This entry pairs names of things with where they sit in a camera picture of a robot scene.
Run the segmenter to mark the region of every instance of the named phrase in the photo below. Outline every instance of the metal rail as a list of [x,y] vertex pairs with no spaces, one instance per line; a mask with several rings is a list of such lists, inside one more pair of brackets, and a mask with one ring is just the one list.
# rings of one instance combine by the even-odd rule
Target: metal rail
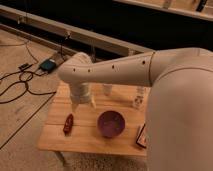
[[122,56],[152,49],[0,5],[0,15]]

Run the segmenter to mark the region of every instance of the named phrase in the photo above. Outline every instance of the black cable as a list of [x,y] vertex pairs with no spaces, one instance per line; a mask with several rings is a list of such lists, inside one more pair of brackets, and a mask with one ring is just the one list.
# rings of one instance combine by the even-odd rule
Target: black cable
[[23,82],[23,81],[16,81],[16,82],[12,83],[10,86],[8,86],[2,93],[0,93],[0,96],[5,94],[11,87],[13,87],[13,86],[15,86],[17,84],[20,84],[20,83],[25,85],[25,90],[20,95],[16,96],[13,99],[10,99],[10,100],[7,100],[7,101],[3,101],[3,102],[0,101],[0,104],[6,104],[6,103],[13,102],[13,101],[19,99],[20,97],[22,97],[23,95],[26,94],[26,92],[28,91],[28,84],[26,82]]
[[23,46],[23,45],[26,45],[28,42],[29,40],[20,44],[2,44],[2,45],[0,44],[0,46]]
[[38,64],[38,59],[36,59],[36,57],[31,53],[31,51],[29,50],[27,44],[25,45],[27,52],[29,53],[29,55],[34,59],[35,63],[33,63],[33,65]]
[[[10,99],[10,100],[7,100],[7,101],[0,101],[0,104],[6,104],[6,103],[13,102],[13,101],[19,99],[20,97],[22,97],[23,95],[25,95],[26,92],[29,92],[29,93],[32,94],[32,95],[48,95],[48,94],[55,93],[55,92],[34,93],[34,92],[32,92],[32,91],[29,90],[29,84],[28,84],[28,82],[29,82],[30,80],[33,79],[34,75],[41,77],[41,76],[43,76],[43,75],[45,74],[45,73],[44,73],[44,74],[41,74],[41,75],[40,75],[40,74],[36,74],[37,71],[38,71],[38,69],[36,69],[34,72],[32,72],[32,71],[18,71],[18,72],[10,73],[10,74],[8,74],[8,75],[6,75],[6,76],[3,76],[3,77],[0,79],[1,81],[2,81],[4,78],[6,78],[6,77],[8,77],[8,76],[10,76],[10,75],[20,73],[20,75],[19,75],[19,81],[16,81],[16,82],[10,84],[5,90],[3,90],[3,91],[0,93],[0,97],[1,97],[2,95],[4,95],[11,87],[13,87],[13,86],[15,86],[15,85],[17,85],[17,84],[20,84],[20,83],[25,84],[25,90],[24,90],[20,95],[16,96],[16,97],[13,98],[13,99]],[[26,74],[29,74],[29,76],[28,76],[26,79],[23,79],[23,76],[26,75]]]
[[42,109],[42,107],[44,107],[47,102],[55,95],[55,93],[53,93],[8,139],[7,141],[5,141],[1,147],[0,150],[8,144],[8,142],[39,112],[39,110]]
[[35,96],[43,96],[43,95],[49,95],[49,94],[53,94],[53,93],[56,93],[56,91],[52,91],[52,92],[47,92],[47,93],[34,93],[32,92],[29,88],[28,88],[28,93],[32,94],[32,95],[35,95]]

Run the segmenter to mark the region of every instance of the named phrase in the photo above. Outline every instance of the white object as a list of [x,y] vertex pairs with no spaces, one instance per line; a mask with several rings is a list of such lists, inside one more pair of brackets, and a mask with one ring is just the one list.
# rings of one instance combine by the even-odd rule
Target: white object
[[146,116],[149,171],[212,170],[212,52],[163,50],[96,64],[78,56],[86,55],[65,62],[59,76],[72,85],[71,98],[79,103],[89,97],[88,82],[152,86]]

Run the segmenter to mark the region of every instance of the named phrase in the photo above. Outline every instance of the small bottle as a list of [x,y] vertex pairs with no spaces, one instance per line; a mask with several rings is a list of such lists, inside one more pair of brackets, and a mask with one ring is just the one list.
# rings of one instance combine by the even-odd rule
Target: small bottle
[[145,87],[138,86],[136,89],[136,96],[132,102],[132,106],[135,109],[139,109],[143,103],[144,93],[146,91]]

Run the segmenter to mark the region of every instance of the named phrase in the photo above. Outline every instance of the table leg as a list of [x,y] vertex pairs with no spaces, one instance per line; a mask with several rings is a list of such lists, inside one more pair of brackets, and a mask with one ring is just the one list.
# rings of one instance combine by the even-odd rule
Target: table leg
[[56,156],[58,157],[58,159],[61,161],[61,163],[63,164],[63,166],[65,166],[67,164],[63,154],[60,151],[54,151],[54,153],[56,154]]

